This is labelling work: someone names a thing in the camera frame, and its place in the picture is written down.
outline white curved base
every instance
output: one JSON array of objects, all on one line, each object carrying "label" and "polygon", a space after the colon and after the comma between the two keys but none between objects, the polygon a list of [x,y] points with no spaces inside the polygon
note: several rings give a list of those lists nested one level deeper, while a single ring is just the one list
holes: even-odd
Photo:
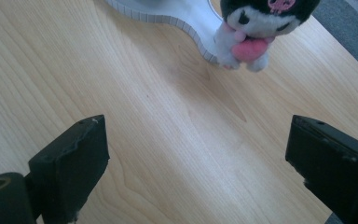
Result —
[{"label": "white curved base", "polygon": [[188,33],[201,55],[217,63],[213,40],[222,23],[210,0],[105,0],[118,12],[137,21],[168,23]]}]

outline black plastic part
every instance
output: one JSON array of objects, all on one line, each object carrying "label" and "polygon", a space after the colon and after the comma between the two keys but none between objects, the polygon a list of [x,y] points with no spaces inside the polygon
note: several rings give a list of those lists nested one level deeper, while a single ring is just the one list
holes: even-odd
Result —
[{"label": "black plastic part", "polygon": [[316,119],[293,116],[286,160],[344,223],[358,223],[358,141]]},{"label": "black plastic part", "polygon": [[22,175],[0,175],[0,223],[34,224],[32,209]]},{"label": "black plastic part", "polygon": [[41,193],[33,207],[44,222],[76,221],[108,160],[103,116],[79,121],[37,153],[29,161],[31,185]]}]

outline wooden table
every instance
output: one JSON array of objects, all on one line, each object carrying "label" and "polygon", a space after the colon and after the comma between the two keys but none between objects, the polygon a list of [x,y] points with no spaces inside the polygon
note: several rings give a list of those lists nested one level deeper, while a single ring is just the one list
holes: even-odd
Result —
[{"label": "wooden table", "polygon": [[358,139],[358,62],[314,18],[254,74],[104,0],[0,0],[0,174],[97,114],[111,160],[78,223],[324,223],[284,160],[290,122]]}]

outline plush toy's face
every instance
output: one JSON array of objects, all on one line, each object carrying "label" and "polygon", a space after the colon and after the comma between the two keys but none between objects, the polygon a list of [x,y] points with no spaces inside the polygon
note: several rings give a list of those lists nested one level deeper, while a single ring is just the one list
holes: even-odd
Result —
[{"label": "plush toy's face", "polygon": [[301,21],[294,15],[264,14],[248,6],[240,7],[231,13],[227,17],[227,23],[250,37],[264,38],[289,34]]}]

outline kuromi plush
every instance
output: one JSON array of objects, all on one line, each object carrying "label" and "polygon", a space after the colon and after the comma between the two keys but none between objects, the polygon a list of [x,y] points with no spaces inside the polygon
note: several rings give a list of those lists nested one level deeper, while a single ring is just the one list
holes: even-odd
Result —
[{"label": "kuromi plush", "polygon": [[223,19],[215,34],[217,61],[226,69],[247,63],[258,72],[269,63],[268,48],[278,35],[306,21],[320,0],[221,0]]}]

